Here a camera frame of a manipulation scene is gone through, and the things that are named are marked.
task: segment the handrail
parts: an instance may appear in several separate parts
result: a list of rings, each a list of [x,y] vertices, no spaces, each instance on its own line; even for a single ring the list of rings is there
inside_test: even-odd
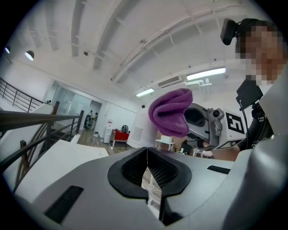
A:
[[[20,93],[23,93],[24,95],[26,95],[26,96],[28,96],[28,97],[30,97],[30,98],[32,98],[33,100],[35,100],[35,101],[38,101],[38,102],[40,102],[41,104],[43,104],[44,102],[42,102],[42,101],[40,101],[40,100],[38,100],[38,99],[36,99],[35,97],[31,97],[30,95],[28,95],[27,93],[24,93],[23,91],[21,91],[20,89],[17,89],[16,87],[14,87],[14,86],[12,86],[12,85],[10,85],[7,81],[5,81],[5,80],[3,80],[2,78],[0,78],[0,80],[1,81],[4,81],[7,85],[9,85],[9,86],[11,86],[12,88],[14,88],[15,90],[17,90],[17,91],[19,91]]]
[[[76,119],[80,116],[66,116],[66,115],[48,115],[38,113],[23,113],[0,111],[0,130],[11,130],[16,128],[23,128],[36,124],[43,124],[47,122],[55,122],[68,119]]]

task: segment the ceiling light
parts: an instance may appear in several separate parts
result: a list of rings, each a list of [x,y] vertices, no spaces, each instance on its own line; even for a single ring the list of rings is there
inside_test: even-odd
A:
[[[226,72],[226,68],[208,70],[208,71],[200,72],[200,73],[197,73],[197,74],[187,75],[187,80],[194,80],[194,79],[207,77],[207,76],[211,76],[211,75],[216,75],[216,74],[224,74],[225,72]]]
[[[136,94],[136,96],[137,97],[141,97],[141,96],[143,96],[145,94],[152,93],[152,92],[154,92],[154,89],[150,88],[150,89],[147,89],[147,90],[145,90],[145,91],[143,91],[143,92],[141,92],[139,94]]]
[[[5,51],[6,51],[7,53],[10,53],[10,46],[9,46],[9,45],[6,46],[4,49],[5,49]]]
[[[34,52],[32,50],[28,50],[26,53],[25,53],[26,57],[33,61],[34,60]]]

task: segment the white table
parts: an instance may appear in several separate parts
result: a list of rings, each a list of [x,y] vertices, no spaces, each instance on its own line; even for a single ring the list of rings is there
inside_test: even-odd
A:
[[[160,148],[161,143],[167,144],[169,146],[168,150],[173,152],[173,146],[174,146],[173,142],[165,142],[162,140],[155,140],[155,147]]]

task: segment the floor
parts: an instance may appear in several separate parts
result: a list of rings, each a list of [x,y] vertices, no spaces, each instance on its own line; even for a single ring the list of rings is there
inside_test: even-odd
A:
[[[120,153],[120,152],[123,152],[126,150],[133,149],[133,147],[126,145],[126,143],[123,143],[123,142],[116,142],[114,148],[110,149],[108,144],[102,143],[101,141],[103,141],[103,140],[100,139],[97,134],[93,134],[93,130],[84,129],[81,132],[81,136],[78,140],[78,144],[85,145],[85,146],[105,148],[109,155],[113,155],[113,154],[117,154],[117,153]],[[144,175],[143,175],[143,180],[149,184],[150,178],[151,178],[151,172],[147,168]],[[161,191],[160,187],[155,182],[155,180],[153,182],[153,185],[155,186],[155,189]],[[155,196],[157,196],[159,199],[161,199],[161,192],[154,191],[153,193]],[[158,203],[152,201],[151,205],[154,208],[156,208],[157,210],[160,210],[160,205]]]

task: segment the purple cloth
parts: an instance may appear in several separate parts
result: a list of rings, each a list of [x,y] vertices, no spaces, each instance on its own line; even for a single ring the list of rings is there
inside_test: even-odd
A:
[[[189,127],[184,112],[192,101],[190,89],[180,88],[168,92],[151,104],[149,118],[163,135],[185,137]]]

